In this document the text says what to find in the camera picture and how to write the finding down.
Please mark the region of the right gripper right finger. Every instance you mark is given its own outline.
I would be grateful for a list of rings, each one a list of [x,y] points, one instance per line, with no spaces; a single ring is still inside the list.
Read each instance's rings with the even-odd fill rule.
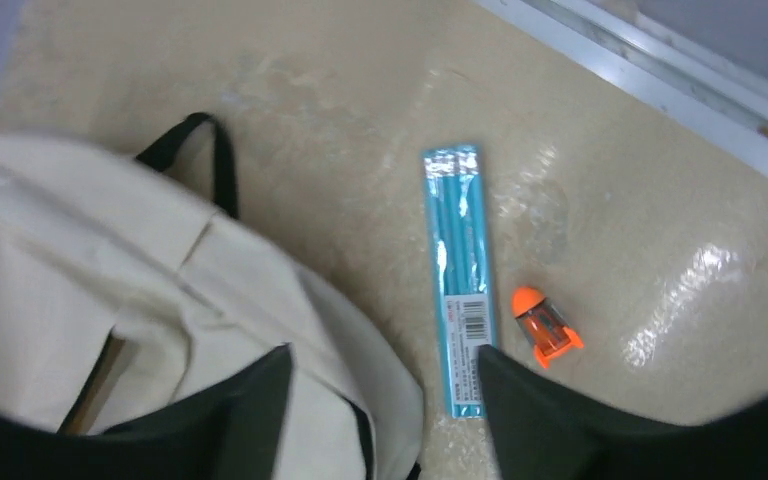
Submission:
[[[489,345],[477,367],[504,479],[768,479],[768,396],[680,426],[597,401]]]

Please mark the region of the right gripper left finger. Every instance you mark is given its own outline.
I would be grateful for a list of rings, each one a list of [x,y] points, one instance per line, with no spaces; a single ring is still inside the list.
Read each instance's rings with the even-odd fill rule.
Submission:
[[[97,435],[0,415],[0,479],[269,479],[287,407],[289,346],[181,401]]]

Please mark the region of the cream canvas backpack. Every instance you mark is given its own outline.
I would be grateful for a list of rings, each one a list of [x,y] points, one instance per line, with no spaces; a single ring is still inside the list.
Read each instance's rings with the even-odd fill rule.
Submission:
[[[97,435],[291,350],[269,479],[415,479],[420,387],[368,317],[238,220],[194,113],[135,156],[0,134],[0,415]]]

